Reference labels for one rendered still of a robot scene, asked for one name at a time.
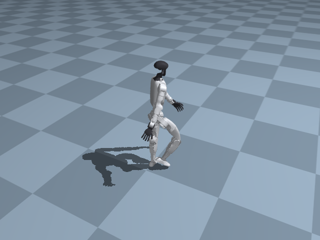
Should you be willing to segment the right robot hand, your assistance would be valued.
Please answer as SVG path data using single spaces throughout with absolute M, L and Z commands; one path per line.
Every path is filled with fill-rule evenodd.
M 143 136 L 144 136 L 144 138 L 143 138 L 143 140 L 145 139 L 145 137 L 146 137 L 146 139 L 145 139 L 145 141 L 147 140 L 147 138 L 148 138 L 148 140 L 147 141 L 149 141 L 149 139 L 150 139 L 150 136 L 151 136 L 151 139 L 153 139 L 153 129 L 154 129 L 154 126 L 155 126 L 155 124 L 154 124 L 154 126 L 153 126 L 153 128 L 152 127 L 150 127 L 149 126 L 150 125 L 150 123 L 148 124 L 148 128 L 144 131 L 144 134 L 142 135 L 142 137 L 141 138 L 143 138 Z M 147 135 L 147 136 L 146 136 Z M 149 136 L 149 137 L 148 137 Z

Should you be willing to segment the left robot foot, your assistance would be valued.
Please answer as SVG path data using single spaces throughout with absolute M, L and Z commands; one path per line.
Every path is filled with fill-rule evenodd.
M 149 162 L 149 166 L 150 166 L 150 167 L 153 167 L 153 166 L 157 163 L 157 161 L 156 161 L 157 158 L 158 158 L 158 157 L 155 158 L 155 161 L 154 161 L 154 162 L 153 162 L 153 160 Z

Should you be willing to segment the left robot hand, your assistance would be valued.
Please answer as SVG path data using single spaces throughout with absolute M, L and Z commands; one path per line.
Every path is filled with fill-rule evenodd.
M 182 103 L 176 102 L 174 99 L 172 99 L 172 101 L 174 102 L 174 104 L 172 104 L 172 105 L 177 109 L 178 112 L 181 111 L 182 109 L 184 109 Z M 179 108 L 179 107 L 180 107 L 180 108 Z M 182 108 L 181 108 L 181 107 L 182 107 Z M 179 109 L 179 110 L 178 110 L 178 109 Z M 181 110 L 180 110 L 180 109 L 181 109 Z

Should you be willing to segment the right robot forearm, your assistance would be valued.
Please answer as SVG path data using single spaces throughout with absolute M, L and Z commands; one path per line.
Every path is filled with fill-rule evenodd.
M 154 124 L 157 122 L 158 116 L 160 115 L 161 110 L 163 109 L 162 105 L 158 105 L 153 111 L 152 118 L 150 120 L 149 127 L 153 128 Z

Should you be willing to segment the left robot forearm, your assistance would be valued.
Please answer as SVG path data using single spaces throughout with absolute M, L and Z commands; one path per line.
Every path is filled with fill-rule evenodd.
M 171 105 L 174 104 L 172 97 L 169 96 L 169 94 L 166 92 L 165 99 L 167 102 L 169 102 Z

